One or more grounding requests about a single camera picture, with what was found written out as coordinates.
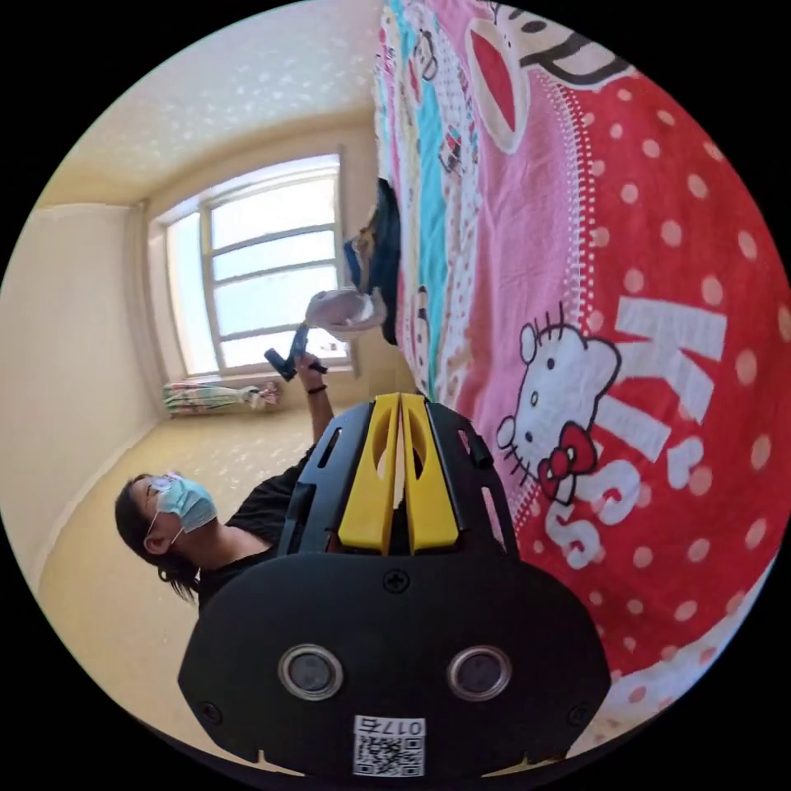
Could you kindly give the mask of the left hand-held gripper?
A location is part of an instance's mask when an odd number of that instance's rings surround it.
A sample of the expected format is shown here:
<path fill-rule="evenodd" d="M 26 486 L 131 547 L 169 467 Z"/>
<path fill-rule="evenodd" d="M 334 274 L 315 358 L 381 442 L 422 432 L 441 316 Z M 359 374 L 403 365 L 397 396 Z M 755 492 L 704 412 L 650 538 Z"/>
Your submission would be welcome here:
<path fill-rule="evenodd" d="M 291 345 L 286 357 L 283 357 L 275 348 L 267 349 L 264 352 L 266 362 L 278 373 L 286 382 L 290 382 L 297 377 L 297 372 L 294 364 L 296 355 L 301 355 L 307 351 L 307 339 L 309 334 L 309 327 L 307 324 L 300 324 L 294 332 Z"/>

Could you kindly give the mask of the person's left hand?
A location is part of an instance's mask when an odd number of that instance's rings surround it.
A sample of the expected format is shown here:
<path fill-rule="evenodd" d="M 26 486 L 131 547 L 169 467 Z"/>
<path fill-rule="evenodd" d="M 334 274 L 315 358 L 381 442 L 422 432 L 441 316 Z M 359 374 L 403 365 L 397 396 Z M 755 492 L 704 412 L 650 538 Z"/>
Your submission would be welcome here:
<path fill-rule="evenodd" d="M 296 355 L 294 364 L 303 390 L 307 394 L 315 394 L 326 388 L 325 368 L 315 355 L 308 352 Z"/>

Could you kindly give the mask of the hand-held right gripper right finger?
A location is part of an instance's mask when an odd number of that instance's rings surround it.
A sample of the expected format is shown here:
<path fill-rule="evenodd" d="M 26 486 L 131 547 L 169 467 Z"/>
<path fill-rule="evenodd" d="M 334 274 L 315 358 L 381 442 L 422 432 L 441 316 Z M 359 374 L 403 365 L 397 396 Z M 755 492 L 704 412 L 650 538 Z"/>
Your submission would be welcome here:
<path fill-rule="evenodd" d="M 428 404 L 419 395 L 400 396 L 405 444 L 404 491 L 410 553 L 452 549 L 459 531 L 432 425 Z"/>

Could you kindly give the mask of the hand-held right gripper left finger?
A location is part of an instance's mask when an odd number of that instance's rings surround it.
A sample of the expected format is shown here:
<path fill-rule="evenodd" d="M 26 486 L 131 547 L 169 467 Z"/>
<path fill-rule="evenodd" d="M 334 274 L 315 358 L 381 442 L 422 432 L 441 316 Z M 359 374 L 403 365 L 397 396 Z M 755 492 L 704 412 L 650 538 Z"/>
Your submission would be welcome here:
<path fill-rule="evenodd" d="M 338 537 L 346 550 L 386 555 L 394 512 L 400 395 L 380 395 L 367 424 Z"/>

